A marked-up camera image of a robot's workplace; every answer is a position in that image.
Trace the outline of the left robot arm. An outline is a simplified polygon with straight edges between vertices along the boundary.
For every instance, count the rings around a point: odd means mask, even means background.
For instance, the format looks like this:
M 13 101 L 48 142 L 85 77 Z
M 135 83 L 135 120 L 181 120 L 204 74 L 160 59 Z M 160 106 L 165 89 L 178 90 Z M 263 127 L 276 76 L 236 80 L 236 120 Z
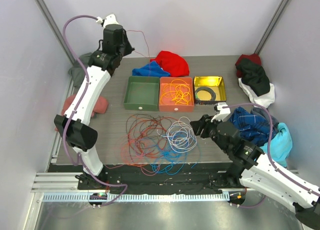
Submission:
M 84 68 L 85 78 L 73 102 L 64 115 L 54 118 L 64 148 L 72 147 L 77 154 L 73 164 L 82 164 L 83 177 L 97 190 L 108 185 L 108 177 L 96 150 L 98 132 L 89 126 L 91 115 L 103 88 L 120 66 L 122 58 L 133 50 L 122 25 L 106 25 L 102 49 L 90 56 L 88 66 Z

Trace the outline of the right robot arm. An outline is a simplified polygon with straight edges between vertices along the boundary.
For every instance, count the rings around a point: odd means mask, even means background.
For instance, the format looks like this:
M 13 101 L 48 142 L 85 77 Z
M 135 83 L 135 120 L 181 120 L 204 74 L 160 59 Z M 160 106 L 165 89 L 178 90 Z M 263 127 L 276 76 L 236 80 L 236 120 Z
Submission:
M 215 142 L 236 167 L 225 176 L 230 187 L 256 190 L 287 207 L 303 225 L 320 228 L 319 186 L 269 159 L 260 147 L 241 138 L 231 122 L 205 114 L 190 125 L 196 136 Z

